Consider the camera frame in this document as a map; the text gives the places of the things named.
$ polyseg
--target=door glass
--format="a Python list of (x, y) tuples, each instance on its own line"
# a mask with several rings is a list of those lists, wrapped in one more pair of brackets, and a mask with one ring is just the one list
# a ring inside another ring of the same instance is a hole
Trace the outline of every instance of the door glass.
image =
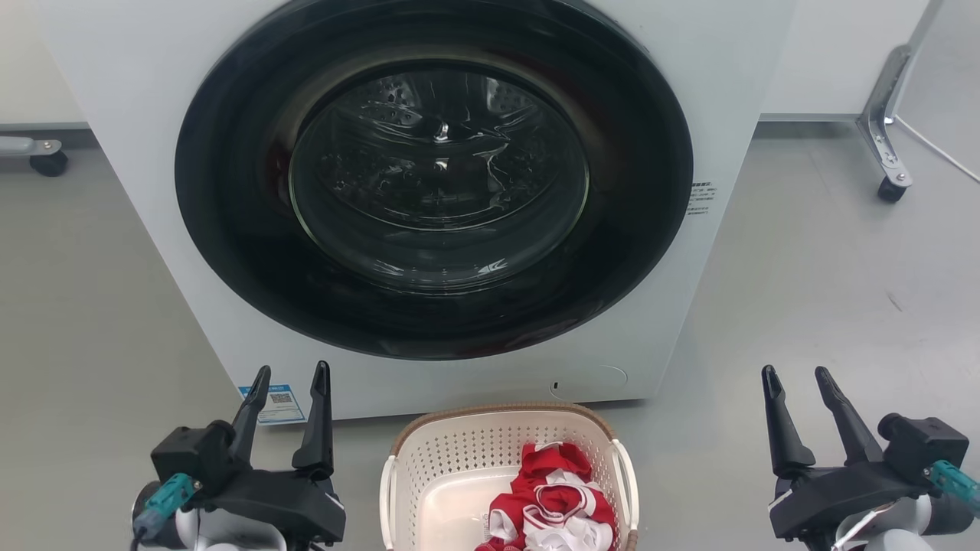
[(290, 194), (309, 236), (358, 275), (470, 290), (553, 251), (588, 179), (577, 134), (536, 94), (430, 70), (378, 78), (327, 105), (293, 152)]

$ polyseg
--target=black door rim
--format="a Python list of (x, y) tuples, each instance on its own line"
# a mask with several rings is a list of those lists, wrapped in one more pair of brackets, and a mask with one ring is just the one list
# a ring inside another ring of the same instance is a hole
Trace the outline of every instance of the black door rim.
[[(408, 66), (499, 75), (578, 131), (588, 201), (525, 271), (475, 292), (405, 292), (352, 275), (296, 219), (284, 183), (303, 129), (344, 90)], [(255, 25), (212, 69), (174, 171), (194, 243), (260, 312), (357, 352), (457, 360), (552, 338), (626, 296), (683, 221), (693, 154), (680, 105), (643, 48), (584, 2), (305, 0)]]

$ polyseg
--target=robotic arm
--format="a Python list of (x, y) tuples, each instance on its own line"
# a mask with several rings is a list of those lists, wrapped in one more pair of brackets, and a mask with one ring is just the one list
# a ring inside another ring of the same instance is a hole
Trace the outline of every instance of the robotic arm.
[[(882, 451), (826, 368), (816, 369), (816, 382), (847, 452), (843, 467), (814, 467), (776, 370), (762, 369), (777, 477), (776, 498), (769, 505), (776, 537), (800, 540), (811, 551), (842, 551), (859, 542), (865, 551), (931, 551), (922, 535), (969, 528), (975, 511), (963, 500), (976, 486), (958, 470), (969, 446), (966, 436), (936, 418), (890, 414), (878, 425), (889, 441)], [(966, 483), (954, 486), (959, 476)]]
[(159, 481), (133, 505), (133, 548), (307, 551), (343, 538), (346, 514), (333, 491), (330, 367), (319, 362), (313, 407), (291, 471), (250, 463), (271, 369), (259, 370), (231, 424), (175, 429), (150, 457)]

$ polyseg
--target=basket rim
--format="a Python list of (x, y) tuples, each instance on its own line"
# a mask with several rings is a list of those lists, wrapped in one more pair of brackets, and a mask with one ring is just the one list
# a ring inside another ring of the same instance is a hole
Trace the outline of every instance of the basket rim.
[(395, 438), (395, 443), (391, 446), (391, 455), (397, 456), (398, 452), (402, 450), (402, 445), (408, 439), (409, 435), (418, 430), (420, 427), (435, 423), (437, 421), (444, 421), (447, 419), (452, 419), (456, 417), (467, 417), (471, 415), (488, 414), (488, 413), (502, 413), (502, 412), (565, 412), (578, 414), (584, 418), (589, 419), (593, 423), (599, 426), (609, 437), (609, 440), (615, 440), (615, 431), (606, 423), (606, 420), (599, 417), (599, 415), (586, 408), (584, 406), (579, 406), (578, 404), (569, 404), (565, 402), (515, 402), (513, 404), (490, 404), (485, 406), (472, 406), (468, 408), (457, 408), (453, 410), (445, 410), (441, 412), (434, 412), (427, 415), (423, 415), (406, 426), (398, 437)]

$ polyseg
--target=clothes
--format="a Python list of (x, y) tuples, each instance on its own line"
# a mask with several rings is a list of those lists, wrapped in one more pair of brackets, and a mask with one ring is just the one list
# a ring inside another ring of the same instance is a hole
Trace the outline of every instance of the clothes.
[(511, 492), (490, 504), (491, 538), (476, 551), (609, 551), (615, 511), (574, 444), (526, 444)]

